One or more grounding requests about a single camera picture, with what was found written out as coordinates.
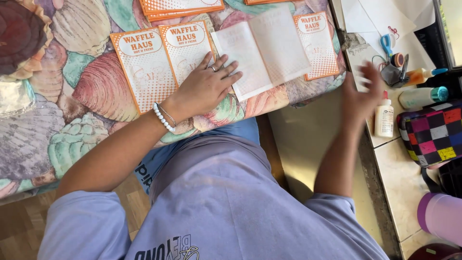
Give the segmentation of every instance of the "teal cap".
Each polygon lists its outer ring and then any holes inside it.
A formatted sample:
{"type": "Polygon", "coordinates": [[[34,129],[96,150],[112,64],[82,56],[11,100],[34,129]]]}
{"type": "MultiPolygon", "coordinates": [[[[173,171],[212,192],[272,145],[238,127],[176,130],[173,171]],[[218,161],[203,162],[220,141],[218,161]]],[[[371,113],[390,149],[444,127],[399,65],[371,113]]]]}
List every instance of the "teal cap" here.
{"type": "Polygon", "coordinates": [[[441,73],[445,73],[446,71],[448,71],[447,68],[437,68],[437,69],[433,69],[432,70],[432,75],[438,75],[438,74],[441,74],[441,73]]]}
{"type": "Polygon", "coordinates": [[[435,102],[442,102],[448,100],[449,92],[446,87],[434,87],[430,91],[432,100],[435,102]]]}

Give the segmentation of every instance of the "pen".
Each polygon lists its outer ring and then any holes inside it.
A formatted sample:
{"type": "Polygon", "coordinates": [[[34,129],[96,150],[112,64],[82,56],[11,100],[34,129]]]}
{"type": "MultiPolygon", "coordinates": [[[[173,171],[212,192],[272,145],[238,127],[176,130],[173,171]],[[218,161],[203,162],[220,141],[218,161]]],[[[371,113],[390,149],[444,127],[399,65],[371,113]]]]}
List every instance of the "pen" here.
{"type": "Polygon", "coordinates": [[[400,73],[400,82],[402,83],[404,81],[404,76],[406,75],[406,70],[407,70],[407,64],[409,63],[409,54],[406,54],[404,57],[404,64],[403,68],[400,73]]]}

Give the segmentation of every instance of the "bottle with teal cap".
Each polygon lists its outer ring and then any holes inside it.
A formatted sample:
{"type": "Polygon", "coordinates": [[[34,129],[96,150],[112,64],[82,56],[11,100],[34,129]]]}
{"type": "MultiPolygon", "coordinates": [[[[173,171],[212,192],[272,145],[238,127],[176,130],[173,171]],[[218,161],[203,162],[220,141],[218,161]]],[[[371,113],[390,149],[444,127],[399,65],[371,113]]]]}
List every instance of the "bottle with teal cap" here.
{"type": "Polygon", "coordinates": [[[415,70],[408,71],[406,72],[406,76],[409,77],[409,82],[406,83],[404,87],[422,84],[425,81],[427,81],[428,78],[431,78],[441,73],[445,73],[446,71],[448,71],[447,68],[437,68],[437,69],[432,69],[432,70],[425,70],[424,68],[418,68],[415,70]]]}
{"type": "Polygon", "coordinates": [[[420,108],[426,105],[448,100],[449,92],[446,87],[420,87],[408,89],[398,98],[404,108],[420,108]]]}

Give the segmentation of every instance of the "orange glue bottle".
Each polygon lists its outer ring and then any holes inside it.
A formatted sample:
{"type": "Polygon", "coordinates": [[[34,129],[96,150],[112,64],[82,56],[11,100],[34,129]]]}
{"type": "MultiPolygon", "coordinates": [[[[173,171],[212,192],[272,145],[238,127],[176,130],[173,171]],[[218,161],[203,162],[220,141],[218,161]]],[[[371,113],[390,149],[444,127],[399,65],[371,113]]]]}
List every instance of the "orange glue bottle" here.
{"type": "Polygon", "coordinates": [[[444,73],[446,71],[448,71],[447,68],[437,68],[432,70],[418,68],[415,70],[408,71],[406,72],[406,76],[408,76],[410,79],[409,82],[404,85],[404,87],[424,83],[425,81],[427,81],[428,78],[444,73]]]}

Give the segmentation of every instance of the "pink object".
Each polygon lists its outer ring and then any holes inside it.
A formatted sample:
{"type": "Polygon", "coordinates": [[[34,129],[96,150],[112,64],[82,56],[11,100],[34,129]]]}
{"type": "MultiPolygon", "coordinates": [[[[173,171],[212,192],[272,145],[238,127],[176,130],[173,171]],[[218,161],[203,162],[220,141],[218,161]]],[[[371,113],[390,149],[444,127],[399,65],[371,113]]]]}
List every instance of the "pink object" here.
{"type": "Polygon", "coordinates": [[[427,233],[462,246],[462,199],[427,193],[419,202],[417,220],[427,233]]]}

